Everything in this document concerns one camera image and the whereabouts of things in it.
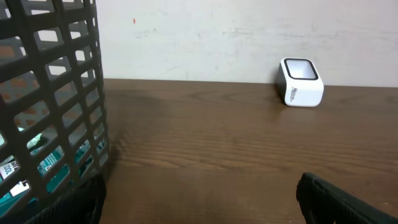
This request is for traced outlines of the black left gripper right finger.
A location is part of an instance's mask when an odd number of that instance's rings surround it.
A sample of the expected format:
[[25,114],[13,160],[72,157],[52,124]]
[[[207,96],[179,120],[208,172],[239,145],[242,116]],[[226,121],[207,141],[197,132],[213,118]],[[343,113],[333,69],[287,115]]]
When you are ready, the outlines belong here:
[[296,199],[306,224],[397,224],[397,218],[350,195],[319,176],[304,172]]

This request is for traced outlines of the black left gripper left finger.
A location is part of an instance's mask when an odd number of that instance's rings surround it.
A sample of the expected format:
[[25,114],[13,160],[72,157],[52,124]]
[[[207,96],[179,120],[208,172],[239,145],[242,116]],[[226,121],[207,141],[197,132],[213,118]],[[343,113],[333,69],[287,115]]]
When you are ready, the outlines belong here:
[[78,186],[34,203],[29,207],[29,217],[25,223],[98,224],[105,197],[104,177],[97,173]]

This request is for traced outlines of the teal mouthwash bottle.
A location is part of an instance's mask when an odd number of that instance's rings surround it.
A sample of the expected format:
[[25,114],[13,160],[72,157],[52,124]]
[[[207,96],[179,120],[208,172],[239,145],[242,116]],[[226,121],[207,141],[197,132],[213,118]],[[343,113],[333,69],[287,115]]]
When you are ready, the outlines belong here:
[[[35,137],[28,142],[28,149],[34,150],[30,152],[32,156],[36,155],[41,149],[42,146],[39,146],[39,141],[45,140],[43,136]],[[79,163],[81,158],[84,156],[86,152],[90,149],[90,142],[86,140],[76,151],[75,154],[75,162]],[[51,152],[44,160],[42,160],[37,169],[41,176],[44,176],[62,157],[64,153],[60,146],[58,146],[53,152]],[[15,173],[19,169],[19,163],[12,157],[8,157],[1,163],[1,182],[6,180],[11,174]],[[69,168],[67,165],[63,165],[61,170],[49,181],[46,185],[47,191],[52,192],[58,184],[66,177],[69,173]],[[28,190],[30,186],[28,181],[22,180],[18,182],[13,188],[8,190],[1,197],[1,215],[5,214],[7,210],[9,210],[18,200],[22,197]]]

